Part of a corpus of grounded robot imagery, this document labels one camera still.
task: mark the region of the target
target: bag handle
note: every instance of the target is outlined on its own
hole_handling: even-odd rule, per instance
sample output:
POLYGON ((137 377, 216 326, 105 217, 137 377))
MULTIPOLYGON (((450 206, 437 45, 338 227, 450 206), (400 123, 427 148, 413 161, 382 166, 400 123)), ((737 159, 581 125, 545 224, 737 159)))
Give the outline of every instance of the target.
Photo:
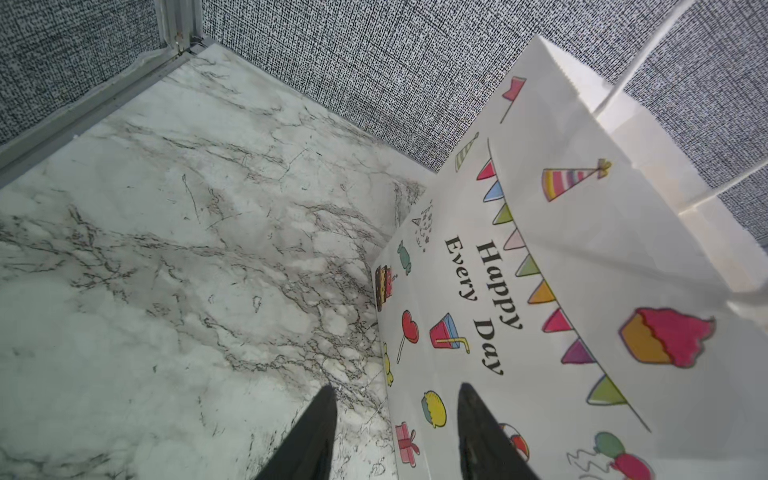
POLYGON ((603 99, 602 102, 600 102, 598 107, 594 109, 592 114, 595 117, 600 116, 600 114, 603 113, 606 108, 608 108, 608 105, 613 102, 616 96, 619 95, 619 92, 624 90, 624 87, 627 86, 629 80, 631 80, 634 74, 637 73, 637 70, 640 69, 640 66, 643 64, 643 62, 646 61, 654 48, 659 45, 661 39, 664 38, 667 33, 669 33, 674 23, 677 22, 677 20, 683 16, 683 13, 685 13, 685 11, 689 9, 694 3, 696 3, 696 0, 680 0, 677 4, 675 4, 674 7, 672 7, 672 10, 670 10, 664 21, 661 22, 659 28, 657 28, 654 34, 648 39, 648 41, 645 42, 645 45, 643 45, 643 48, 637 53, 637 55, 632 58, 632 62, 630 62, 627 69, 624 70, 624 72, 621 74, 618 81, 616 82, 616 85, 614 85, 611 91, 608 92, 608 95, 603 99))
MULTIPOLYGON (((661 39, 664 38, 667 33, 669 33, 675 22, 677 22, 677 20, 683 16, 683 13, 685 13, 694 3, 696 3, 696 0, 680 0, 677 4, 675 4, 674 7, 672 7, 670 12, 667 14, 667 17, 663 22, 661 22, 659 28, 657 28, 654 34, 648 39, 648 41, 645 42, 645 45, 643 45, 643 48, 637 53, 637 55, 632 58, 632 61, 630 62, 629 66, 627 66, 627 69, 622 72, 621 76, 616 82, 616 85, 613 86, 611 91, 608 92, 608 95, 606 95, 603 101, 600 102, 597 108, 594 109, 592 114, 595 117, 599 117, 600 114, 603 113, 605 109, 608 108, 608 106, 616 99, 617 95, 619 95, 619 92, 624 90, 629 81, 637 73, 637 70, 640 69, 640 66, 648 59, 650 53, 659 45, 661 39)), ((710 189, 698 197, 695 197, 684 207, 680 208, 677 211, 677 214, 682 215, 691 210, 694 210, 699 205, 717 197, 723 192, 730 190, 739 182, 746 179, 751 174, 756 173, 766 165, 768 165, 768 158, 757 162, 757 164, 751 168, 745 170, 741 174, 736 175, 734 178, 730 179, 719 187, 710 189)))

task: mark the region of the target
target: heart lollipop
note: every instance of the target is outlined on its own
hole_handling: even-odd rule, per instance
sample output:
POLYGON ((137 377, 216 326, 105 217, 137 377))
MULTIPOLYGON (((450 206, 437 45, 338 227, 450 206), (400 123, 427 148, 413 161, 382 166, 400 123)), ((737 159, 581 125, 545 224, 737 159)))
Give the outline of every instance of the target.
POLYGON ((419 341, 419 326, 413 321, 411 313, 408 310, 402 313, 402 340, 400 340, 400 350, 397 352, 397 363, 400 363, 402 346, 406 343, 406 339, 408 339, 410 343, 419 341))

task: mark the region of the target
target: gray textured wall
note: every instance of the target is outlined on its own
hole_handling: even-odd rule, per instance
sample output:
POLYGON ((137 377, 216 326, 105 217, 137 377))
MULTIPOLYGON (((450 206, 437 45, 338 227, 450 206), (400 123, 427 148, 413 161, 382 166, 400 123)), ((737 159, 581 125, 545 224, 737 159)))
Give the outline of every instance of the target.
POLYGON ((160 48, 153 0, 1 0, 0 144, 160 48))
MULTIPOLYGON (((204 0, 207 34, 438 170, 535 34, 615 81, 674 0, 204 0)), ((768 2, 700 0, 627 88, 715 187, 768 155, 768 2)), ((768 244, 768 169, 722 196, 768 244)))

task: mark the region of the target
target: black object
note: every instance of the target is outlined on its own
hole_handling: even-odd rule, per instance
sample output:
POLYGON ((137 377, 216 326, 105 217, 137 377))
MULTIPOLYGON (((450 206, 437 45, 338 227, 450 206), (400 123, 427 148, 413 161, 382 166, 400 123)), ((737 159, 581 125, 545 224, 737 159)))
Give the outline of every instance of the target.
POLYGON ((538 480, 468 383, 458 391, 458 453, 464 480, 538 480))
MULTIPOLYGON (((336 395, 320 389, 254 480, 328 480, 336 434, 336 395)), ((464 480, 538 480, 468 383, 458 391, 458 453, 464 480)))
POLYGON ((336 434, 336 394, 326 385, 254 480, 328 480, 336 434))

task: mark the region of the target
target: metal frame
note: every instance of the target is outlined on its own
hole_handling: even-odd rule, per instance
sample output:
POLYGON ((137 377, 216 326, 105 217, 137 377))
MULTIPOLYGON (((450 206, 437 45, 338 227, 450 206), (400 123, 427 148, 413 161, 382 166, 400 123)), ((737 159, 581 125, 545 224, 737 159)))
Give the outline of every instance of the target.
POLYGON ((157 29, 167 47, 134 63, 43 121, 0 145, 0 187, 84 133, 205 49, 202 0, 155 0, 157 29))

